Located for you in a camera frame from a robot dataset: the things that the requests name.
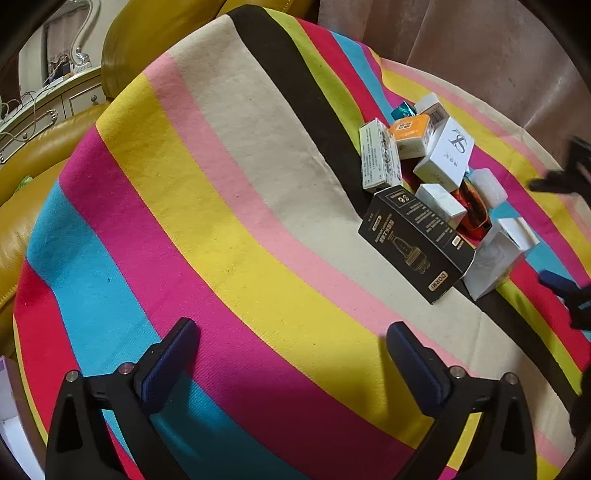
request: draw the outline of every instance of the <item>yellow leather sofa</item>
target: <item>yellow leather sofa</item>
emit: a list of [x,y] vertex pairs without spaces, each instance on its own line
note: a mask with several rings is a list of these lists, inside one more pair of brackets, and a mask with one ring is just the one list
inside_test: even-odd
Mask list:
[[[129,0],[103,45],[107,104],[44,131],[0,170],[0,355],[14,354],[12,306],[31,231],[49,191],[86,131],[112,99],[161,53],[192,31],[243,4],[304,17],[314,0]],[[33,180],[15,193],[27,176]]]

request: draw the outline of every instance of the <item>barcode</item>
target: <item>barcode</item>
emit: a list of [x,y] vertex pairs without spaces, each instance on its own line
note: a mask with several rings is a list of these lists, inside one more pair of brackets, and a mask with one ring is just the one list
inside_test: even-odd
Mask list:
[[431,113],[431,120],[433,121],[433,124],[438,124],[440,121],[442,121],[445,117],[441,114],[441,112],[439,111],[439,108],[436,108],[432,113]]

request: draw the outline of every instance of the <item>pile of boxes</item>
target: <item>pile of boxes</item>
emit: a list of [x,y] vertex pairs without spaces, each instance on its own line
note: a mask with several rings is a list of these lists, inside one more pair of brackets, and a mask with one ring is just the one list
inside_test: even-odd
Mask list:
[[[414,107],[403,102],[392,115],[390,126],[374,119],[359,131],[362,184],[374,194],[359,233],[430,303],[460,278],[476,300],[503,282],[538,240],[522,218],[501,219],[474,249],[455,231],[467,211],[451,195],[469,172],[474,139],[434,93]],[[401,161],[409,158],[419,158],[413,172],[424,182],[415,194],[402,180]],[[476,184],[489,190],[481,192],[486,204],[504,201],[491,172],[477,172]]]

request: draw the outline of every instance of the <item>table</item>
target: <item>table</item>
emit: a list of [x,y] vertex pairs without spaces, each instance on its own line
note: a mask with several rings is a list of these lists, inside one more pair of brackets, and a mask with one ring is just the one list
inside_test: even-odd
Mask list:
[[[458,286],[429,305],[357,234],[370,201],[359,127],[429,91],[474,136],[471,168],[506,188],[493,218],[522,216],[540,238],[477,302]],[[388,325],[405,320],[447,365],[519,375],[538,477],[553,478],[574,446],[567,407],[589,340],[536,272],[591,272],[586,205],[525,188],[556,167],[440,79],[274,11],[220,17],[121,93],[41,212],[15,304],[38,427],[46,437],[66,371],[136,361],[187,316],[202,329],[196,365],[152,420],[192,478],[392,478],[431,425],[385,350]]]

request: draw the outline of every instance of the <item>black stripe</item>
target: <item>black stripe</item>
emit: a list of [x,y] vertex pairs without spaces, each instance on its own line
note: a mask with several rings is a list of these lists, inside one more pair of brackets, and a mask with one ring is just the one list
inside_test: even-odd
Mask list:
[[517,310],[496,290],[473,301],[461,280],[456,284],[455,288],[486,313],[521,348],[523,353],[540,370],[566,409],[570,411],[577,394],[542,339],[532,330]]
[[[231,11],[240,38],[266,71],[339,179],[360,217],[371,201],[361,185],[361,159],[289,34],[261,7]],[[462,282],[457,289],[468,298]],[[533,361],[570,410],[576,393],[564,372],[519,313],[496,291],[474,302]]]
[[363,217],[371,195],[362,188],[361,158],[289,34],[261,7],[243,5],[228,15]]

